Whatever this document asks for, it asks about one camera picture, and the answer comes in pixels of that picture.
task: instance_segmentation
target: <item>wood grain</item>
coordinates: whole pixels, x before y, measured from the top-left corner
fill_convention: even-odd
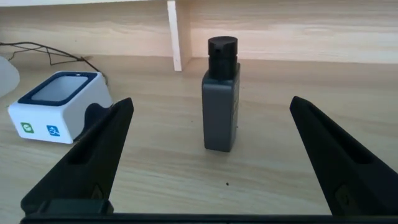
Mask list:
[[[0,41],[37,42],[72,54],[171,57],[166,4],[0,7]]]
[[[241,60],[238,135],[229,154],[203,147],[205,59],[182,73],[171,58],[104,57],[114,101],[135,112],[114,181],[116,212],[329,214],[289,112],[293,96],[312,101],[398,170],[398,65]],[[7,105],[57,70],[45,55],[19,54],[19,86],[0,98],[0,217],[18,222],[22,197],[70,146],[21,139]]]
[[[192,50],[232,35],[239,57],[326,62],[398,62],[398,1],[192,1]]]

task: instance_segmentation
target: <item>white device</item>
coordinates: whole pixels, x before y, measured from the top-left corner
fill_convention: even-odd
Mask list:
[[[18,83],[18,70],[7,59],[0,57],[0,97],[14,90]]]
[[[100,72],[61,71],[8,107],[20,137],[71,144],[113,102]]]

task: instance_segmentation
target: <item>wire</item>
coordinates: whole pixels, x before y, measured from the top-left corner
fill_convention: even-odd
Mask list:
[[[28,48],[28,47],[20,46],[20,45],[24,45],[24,44],[36,45],[37,47]],[[16,42],[16,43],[2,43],[2,42],[0,42],[0,46],[11,46],[11,47],[16,47],[16,48],[19,48],[19,49],[23,49],[23,50],[17,50],[15,52],[13,52],[11,57],[8,59],[8,61],[12,60],[17,53],[27,52],[27,51],[33,50],[33,51],[36,51],[36,52],[46,53],[49,56],[50,65],[58,65],[58,64],[61,64],[61,63],[70,63],[70,62],[85,62],[92,69],[96,70],[97,72],[101,72],[101,70],[96,68],[93,64],[89,63],[88,60],[86,58],[84,58],[84,57],[77,57],[77,56],[74,56],[74,55],[72,55],[70,53],[67,53],[67,52],[64,52],[62,50],[58,50],[58,49],[55,49],[53,47],[49,47],[49,46],[46,46],[46,45],[37,44],[37,43],[34,43],[34,42]],[[74,60],[69,60],[69,61],[66,61],[66,62],[53,63],[51,55],[58,55],[58,56],[62,56],[62,57],[73,58]],[[101,72],[101,73],[104,76],[105,83],[108,84],[108,77],[103,72]]]

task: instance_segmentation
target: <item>black bottle cap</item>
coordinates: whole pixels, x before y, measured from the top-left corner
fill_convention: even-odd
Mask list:
[[[208,40],[210,57],[235,57],[238,54],[238,39],[235,37],[213,37]]]
[[[213,37],[208,40],[209,76],[217,80],[232,80],[236,75],[238,39]]]

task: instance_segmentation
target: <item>wooden shelf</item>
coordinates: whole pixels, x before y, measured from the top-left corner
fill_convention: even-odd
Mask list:
[[[207,57],[207,40],[217,35],[237,37],[242,59],[398,63],[398,1],[109,1],[0,7],[0,41],[84,55],[173,57],[176,71],[192,57]],[[108,3],[69,4],[88,2]]]

